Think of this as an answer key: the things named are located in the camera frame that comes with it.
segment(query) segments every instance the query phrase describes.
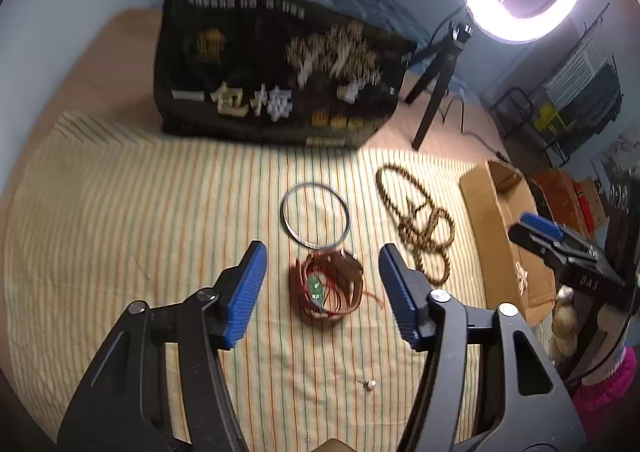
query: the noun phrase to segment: black box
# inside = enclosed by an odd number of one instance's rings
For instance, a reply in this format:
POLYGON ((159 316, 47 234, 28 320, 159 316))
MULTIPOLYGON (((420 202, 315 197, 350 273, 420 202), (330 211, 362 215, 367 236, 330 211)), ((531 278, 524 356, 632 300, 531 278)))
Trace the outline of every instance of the black box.
POLYGON ((154 97, 170 134, 360 147, 415 48, 303 0, 165 0, 154 97))

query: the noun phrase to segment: blue gripper pad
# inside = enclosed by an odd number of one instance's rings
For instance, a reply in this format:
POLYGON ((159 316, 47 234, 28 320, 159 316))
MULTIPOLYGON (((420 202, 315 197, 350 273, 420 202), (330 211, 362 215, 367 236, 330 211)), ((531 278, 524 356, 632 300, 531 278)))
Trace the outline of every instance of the blue gripper pad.
POLYGON ((220 294, 219 302, 227 308, 223 340, 229 349, 244 337, 266 272, 267 247, 261 241, 252 241, 240 264, 224 270, 214 286, 220 294))
POLYGON ((562 241, 564 237, 564 232, 557 224, 531 212, 525 212, 520 217, 520 223, 537 230, 552 241, 562 241))
POLYGON ((409 342, 409 345, 414 348, 420 341, 417 330, 417 308, 402 277, 402 272, 409 270, 395 245, 384 245, 380 249, 378 268, 402 340, 409 342))

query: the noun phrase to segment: green object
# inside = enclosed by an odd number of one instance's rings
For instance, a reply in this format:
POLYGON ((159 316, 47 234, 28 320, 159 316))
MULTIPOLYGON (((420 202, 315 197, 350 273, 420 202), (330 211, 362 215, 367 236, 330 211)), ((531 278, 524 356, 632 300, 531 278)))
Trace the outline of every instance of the green object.
POLYGON ((324 286, 320 282, 320 277, 317 273, 311 273, 306 277, 306 283, 309 285, 309 292, 311 292, 311 298, 319 303, 324 301, 324 286))

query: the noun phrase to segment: striped tablecloth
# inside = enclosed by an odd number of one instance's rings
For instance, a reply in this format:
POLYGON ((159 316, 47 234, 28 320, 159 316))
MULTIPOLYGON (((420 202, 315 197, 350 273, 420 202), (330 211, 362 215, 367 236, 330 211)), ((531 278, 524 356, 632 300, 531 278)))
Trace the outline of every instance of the striped tablecloth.
MULTIPOLYGON (((359 451, 394 450, 409 415, 426 356, 401 340, 377 269, 378 251, 399 243, 374 175, 395 162, 418 176, 456 221, 445 288, 482 307, 476 244, 458 188, 471 164, 400 151, 341 152, 260 147, 152 135, 67 113, 34 154, 17 192, 6 245, 6 302, 18 395, 55 437, 66 406, 100 343, 135 299, 181 302, 238 263, 261 239, 269 265, 246 337, 223 353, 231 399, 254 451, 312 450, 338 438, 359 451), (311 326, 292 304, 287 274, 306 250, 281 229, 280 201, 293 184, 320 181, 349 204, 345 247, 365 269, 363 299, 336 324, 311 326), (375 380, 372 391, 365 380, 375 380)), ((400 203, 415 191, 386 178, 400 203)), ((299 194, 292 223, 309 237, 332 239, 343 220, 324 199, 299 194)), ((438 232, 444 237, 445 228, 438 232)), ((438 257, 427 257, 438 275, 438 257)), ((168 354, 174 431, 187 437, 168 354)), ((469 348, 458 439, 471 434, 478 350, 469 348)))

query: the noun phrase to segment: white chinese character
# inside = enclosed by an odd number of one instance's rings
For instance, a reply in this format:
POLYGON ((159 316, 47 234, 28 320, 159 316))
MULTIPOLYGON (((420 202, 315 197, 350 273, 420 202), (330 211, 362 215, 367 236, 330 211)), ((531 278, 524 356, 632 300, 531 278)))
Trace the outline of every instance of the white chinese character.
POLYGON ((282 90, 278 86, 269 92, 269 103, 267 104, 267 114, 271 121, 277 122, 281 118, 289 118, 293 110, 293 104, 289 102, 291 90, 282 90))
POLYGON ((254 96, 255 98, 252 98, 251 100, 249 100, 249 102, 251 102, 251 109, 254 110, 255 115, 259 117, 262 113, 262 106, 266 106, 268 102, 267 88, 265 84, 262 84, 262 86, 260 87, 260 91, 254 92, 254 96))

